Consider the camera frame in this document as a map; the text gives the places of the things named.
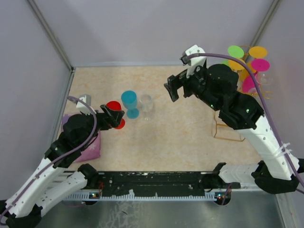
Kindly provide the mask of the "blue plastic wine glass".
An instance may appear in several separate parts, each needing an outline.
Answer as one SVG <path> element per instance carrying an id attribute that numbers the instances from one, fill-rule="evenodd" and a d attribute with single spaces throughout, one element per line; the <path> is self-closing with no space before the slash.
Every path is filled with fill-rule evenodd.
<path id="1" fill-rule="evenodd" d="M 126 115 L 129 119 L 136 119 L 139 116 L 137 109 L 137 95 L 134 91 L 128 90 L 122 93 L 121 100 L 123 106 L 127 109 Z"/>

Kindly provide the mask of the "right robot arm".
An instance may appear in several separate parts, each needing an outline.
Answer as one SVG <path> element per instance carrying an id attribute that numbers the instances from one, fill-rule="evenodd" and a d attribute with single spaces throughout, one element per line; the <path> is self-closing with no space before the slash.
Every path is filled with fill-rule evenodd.
<path id="1" fill-rule="evenodd" d="M 192 75 L 186 76 L 186 73 L 172 75 L 164 84 L 171 100 L 178 100 L 179 88 L 183 88 L 184 97 L 196 96 L 217 111 L 228 127 L 243 135 L 262 159 L 253 165 L 224 164 L 212 176 L 213 184 L 218 188 L 230 183 L 255 184 L 270 194 L 296 191 L 299 180 L 288 159 L 300 172 L 303 172 L 303 161 L 279 145 L 257 100 L 237 91 L 238 74 L 224 64 L 197 66 Z"/>

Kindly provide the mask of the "orange wine glass front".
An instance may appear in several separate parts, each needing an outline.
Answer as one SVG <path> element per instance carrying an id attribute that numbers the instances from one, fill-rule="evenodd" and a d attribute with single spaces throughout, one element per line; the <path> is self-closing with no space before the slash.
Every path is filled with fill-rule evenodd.
<path id="1" fill-rule="evenodd" d="M 228 60 L 228 66 L 233 70 L 233 71 L 240 71 L 244 69 L 244 66 L 246 63 L 244 62 L 244 60 L 238 58 L 238 61 L 234 61 L 234 60 Z"/>

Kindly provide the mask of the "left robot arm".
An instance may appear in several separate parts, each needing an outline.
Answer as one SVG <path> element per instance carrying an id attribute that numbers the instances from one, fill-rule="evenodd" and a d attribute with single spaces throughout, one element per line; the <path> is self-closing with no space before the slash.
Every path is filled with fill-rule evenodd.
<path id="1" fill-rule="evenodd" d="M 96 187 L 99 174 L 90 164 L 52 189 L 49 185 L 81 156 L 100 131 L 116 128 L 124 111 L 101 106 L 102 113 L 75 114 L 63 125 L 63 131 L 46 151 L 44 158 L 26 183 L 9 199 L 1 200 L 1 217 L 9 228 L 34 228 L 56 204 L 73 192 Z"/>

